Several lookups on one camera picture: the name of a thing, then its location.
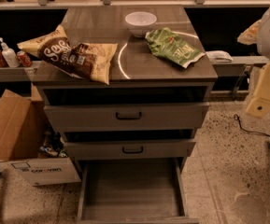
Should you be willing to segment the brown yellow chip bag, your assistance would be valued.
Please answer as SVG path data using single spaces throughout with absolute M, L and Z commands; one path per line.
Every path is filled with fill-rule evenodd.
M 71 77 L 108 85 L 110 62 L 118 45 L 78 43 L 71 47 L 63 26 L 58 25 L 53 32 L 23 41 L 17 46 Z

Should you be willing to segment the grey drawer cabinet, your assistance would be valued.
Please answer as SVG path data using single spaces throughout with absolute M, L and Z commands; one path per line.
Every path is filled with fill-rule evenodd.
M 183 68 L 155 57 L 143 38 L 126 28 L 134 7 L 68 9 L 63 26 L 71 44 L 115 43 L 109 84 L 72 78 L 48 63 L 33 77 L 46 105 L 130 105 L 205 103 L 217 79 L 207 57 Z M 64 143 L 141 140 L 189 140 L 199 128 L 178 130 L 57 132 Z

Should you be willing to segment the green chip bag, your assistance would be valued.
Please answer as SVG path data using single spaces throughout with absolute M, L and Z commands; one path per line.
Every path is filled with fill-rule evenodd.
M 187 68 L 205 55 L 167 27 L 147 32 L 145 39 L 154 56 L 169 60 L 183 68 Z

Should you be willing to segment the open bottom drawer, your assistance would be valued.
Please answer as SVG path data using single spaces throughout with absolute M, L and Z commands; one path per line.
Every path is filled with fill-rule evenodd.
M 77 224 L 199 224 L 175 158 L 88 161 Z

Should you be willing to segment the white folded cloth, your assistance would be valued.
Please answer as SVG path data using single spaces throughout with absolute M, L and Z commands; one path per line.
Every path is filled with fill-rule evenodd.
M 223 50 L 211 50 L 206 55 L 213 63 L 230 63 L 233 60 L 231 55 Z

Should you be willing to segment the white bowl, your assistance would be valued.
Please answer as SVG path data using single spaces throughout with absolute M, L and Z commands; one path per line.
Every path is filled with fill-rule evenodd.
M 157 17 L 149 12 L 137 11 L 125 17 L 127 29 L 135 37 L 144 37 L 157 21 Z

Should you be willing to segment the white printed cardboard box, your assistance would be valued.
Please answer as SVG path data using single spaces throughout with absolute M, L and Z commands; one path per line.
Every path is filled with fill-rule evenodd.
M 11 166 L 32 186 L 77 183 L 78 172 L 69 158 L 12 161 Z

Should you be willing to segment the red soda can right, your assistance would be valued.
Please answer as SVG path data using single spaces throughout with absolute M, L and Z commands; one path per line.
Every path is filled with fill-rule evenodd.
M 20 61 L 20 63 L 24 66 L 24 67 L 31 67 L 33 62 L 31 60 L 31 58 L 29 57 L 29 55 L 23 51 L 23 50 L 20 50 L 17 52 L 17 57 Z

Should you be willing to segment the brown cardboard box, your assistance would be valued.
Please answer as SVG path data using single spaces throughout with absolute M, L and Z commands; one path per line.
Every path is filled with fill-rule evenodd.
M 5 90 L 0 98 L 0 160 L 36 158 L 46 125 L 33 103 Z

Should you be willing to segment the white pump bottle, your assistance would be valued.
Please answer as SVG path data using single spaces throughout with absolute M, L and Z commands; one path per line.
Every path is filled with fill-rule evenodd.
M 2 55 L 6 60 L 7 64 L 11 68 L 17 68 L 20 66 L 20 62 L 17 58 L 17 55 L 13 49 L 11 49 L 5 42 L 2 37 L 0 37 L 0 45 L 2 48 Z

